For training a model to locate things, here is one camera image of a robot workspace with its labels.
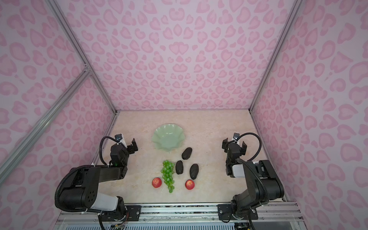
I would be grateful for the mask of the dark avocado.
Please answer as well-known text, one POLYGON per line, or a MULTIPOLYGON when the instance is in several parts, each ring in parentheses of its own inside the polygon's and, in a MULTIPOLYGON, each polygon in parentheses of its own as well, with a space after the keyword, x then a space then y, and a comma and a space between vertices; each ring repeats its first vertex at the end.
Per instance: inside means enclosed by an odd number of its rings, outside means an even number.
POLYGON ((190 167, 189 170, 190 178, 192 180, 195 180, 198 176, 198 173, 199 173, 199 165, 195 163, 190 167))
POLYGON ((183 162, 182 161, 177 161, 176 162, 176 164, 175 164, 175 172, 178 175, 183 174, 183 172, 184 172, 184 165, 183 165, 183 162))
POLYGON ((193 149, 191 147, 186 148, 182 153, 182 159, 188 160, 192 155, 193 149))

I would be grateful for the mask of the green fake grape bunch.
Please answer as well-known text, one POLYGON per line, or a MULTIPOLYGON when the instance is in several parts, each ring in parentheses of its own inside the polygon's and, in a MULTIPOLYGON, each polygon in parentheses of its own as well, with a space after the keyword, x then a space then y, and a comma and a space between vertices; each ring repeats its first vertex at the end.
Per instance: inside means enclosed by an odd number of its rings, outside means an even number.
POLYGON ((174 191, 174 164, 168 160, 163 161, 163 168, 161 169, 162 178, 167 185, 169 193, 174 191))

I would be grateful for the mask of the red apple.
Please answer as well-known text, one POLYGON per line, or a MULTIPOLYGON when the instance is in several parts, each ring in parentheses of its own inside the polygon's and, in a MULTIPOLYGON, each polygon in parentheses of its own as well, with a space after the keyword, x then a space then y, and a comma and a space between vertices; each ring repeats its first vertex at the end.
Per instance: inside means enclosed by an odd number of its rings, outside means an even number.
POLYGON ((195 187, 195 183, 193 180, 187 180, 185 183, 185 187, 187 190, 192 190, 195 187))
POLYGON ((162 180, 161 180, 161 178, 159 178, 159 177, 155 177, 155 178, 152 180, 152 186, 153 186, 154 188, 159 188, 159 187, 161 187, 161 186, 162 186, 162 180))

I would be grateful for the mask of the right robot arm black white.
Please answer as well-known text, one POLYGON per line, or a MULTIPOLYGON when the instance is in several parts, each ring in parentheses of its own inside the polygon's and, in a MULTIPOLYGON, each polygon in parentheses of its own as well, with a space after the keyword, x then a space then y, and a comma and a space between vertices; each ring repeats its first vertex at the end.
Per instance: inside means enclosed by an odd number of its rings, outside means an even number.
POLYGON ((269 160, 258 162, 241 159, 246 152, 246 144, 241 146, 235 140, 223 140, 222 149, 227 153, 225 169, 231 178, 245 178, 247 189, 234 195, 230 205, 230 216, 235 219, 251 218, 256 208, 285 194, 279 176, 269 160))

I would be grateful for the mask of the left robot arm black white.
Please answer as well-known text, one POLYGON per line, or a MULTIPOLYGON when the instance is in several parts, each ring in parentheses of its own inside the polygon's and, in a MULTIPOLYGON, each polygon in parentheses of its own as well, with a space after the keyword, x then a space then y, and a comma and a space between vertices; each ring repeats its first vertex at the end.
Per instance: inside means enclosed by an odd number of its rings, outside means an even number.
POLYGON ((100 221, 120 221, 128 219, 128 210, 120 196, 110 196, 98 191, 102 182, 122 180, 127 174, 129 156, 137 152, 135 140, 125 143, 122 134, 102 137, 115 142, 110 149, 110 162, 101 158, 101 165, 82 165, 72 168, 58 184, 54 201, 55 206, 65 212, 97 213, 100 221))

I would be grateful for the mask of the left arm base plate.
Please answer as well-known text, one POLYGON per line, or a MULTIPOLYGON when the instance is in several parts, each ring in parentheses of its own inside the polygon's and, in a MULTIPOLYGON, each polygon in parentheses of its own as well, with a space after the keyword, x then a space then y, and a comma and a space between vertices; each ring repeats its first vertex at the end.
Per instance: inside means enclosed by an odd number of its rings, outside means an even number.
POLYGON ((139 221, 141 206, 125 205, 124 209, 118 208, 117 211, 104 211, 101 215, 102 222, 126 222, 139 221))

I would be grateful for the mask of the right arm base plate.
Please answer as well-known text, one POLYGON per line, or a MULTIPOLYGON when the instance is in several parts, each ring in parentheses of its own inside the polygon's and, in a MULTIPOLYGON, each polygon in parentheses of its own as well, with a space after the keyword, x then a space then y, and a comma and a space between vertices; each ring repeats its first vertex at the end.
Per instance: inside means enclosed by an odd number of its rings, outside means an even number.
POLYGON ((217 205, 218 210, 218 219, 222 222, 230 222, 233 221, 249 221, 258 220, 258 213, 256 210, 246 211, 242 217, 236 216, 234 211, 232 210, 232 206, 230 203, 219 204, 217 205))

